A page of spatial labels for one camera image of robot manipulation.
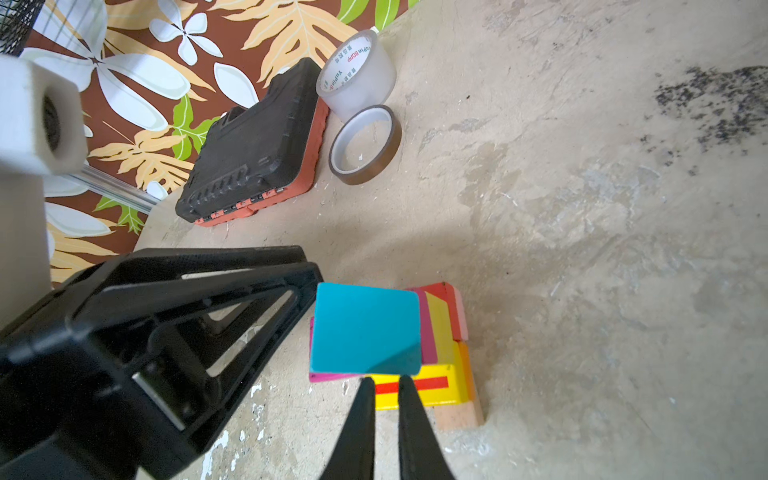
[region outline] brown tape roll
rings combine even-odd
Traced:
[[[344,150],[354,135],[375,121],[391,121],[392,129],[389,132],[384,146],[378,154],[367,164],[353,170],[343,170],[340,161]],[[392,109],[386,105],[373,105],[358,112],[354,117],[341,127],[336,138],[333,139],[331,151],[328,154],[328,165],[331,171],[347,185],[360,185],[374,178],[389,165],[395,157],[400,142],[402,141],[402,128]]]

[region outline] green leaf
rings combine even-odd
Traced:
[[[94,212],[98,212],[99,210],[103,210],[105,208],[116,207],[117,205],[120,205],[120,204],[112,200],[111,198],[102,197],[101,200],[99,200],[98,203],[96,204],[96,208],[94,208]]]
[[[172,147],[174,149],[174,156],[178,160],[186,160],[192,155],[193,147],[197,153],[200,153],[200,149],[203,147],[208,136],[210,126],[219,118],[203,120],[195,128],[192,128],[192,120],[194,120],[192,102],[187,95],[184,95],[181,101],[174,107],[174,124],[171,127],[174,129],[172,135],[187,135],[187,137]]]
[[[120,205],[123,212],[118,218],[118,227],[128,225],[129,232],[135,232],[137,235],[141,233],[141,229],[144,227],[144,222],[138,216],[138,211],[130,208],[126,205]]]
[[[368,6],[368,0],[341,0],[341,9],[336,16],[342,23],[349,24],[358,18]]]
[[[376,0],[376,28],[379,31],[395,21],[400,0]]]

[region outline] pink block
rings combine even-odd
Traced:
[[[429,315],[427,295],[418,288],[409,289],[419,295],[419,313],[422,317],[422,365],[437,365],[437,346],[432,331],[432,317]]]
[[[312,355],[312,335],[315,332],[315,317],[310,318],[310,356]],[[357,376],[354,373],[312,373],[310,372],[310,382],[330,382],[332,380],[342,380]]]
[[[456,298],[456,310],[458,312],[458,327],[462,333],[462,340],[466,342],[469,340],[469,330],[467,329],[467,317],[464,315],[464,300],[462,300],[462,295],[458,291],[458,288],[450,283],[447,283],[446,285],[450,285],[451,288],[453,288],[453,296]]]

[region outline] wire mesh basket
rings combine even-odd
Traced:
[[[18,57],[45,0],[0,0],[0,53]]]

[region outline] red stripe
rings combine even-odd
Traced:
[[[414,380],[413,383],[416,385],[416,389],[421,390],[435,390],[435,389],[447,389],[448,388],[448,377],[447,376],[437,376],[435,378],[431,379],[420,379],[420,380]],[[399,383],[393,382],[393,383],[380,383],[376,386],[376,395],[384,395],[385,393],[397,393],[399,390]]]

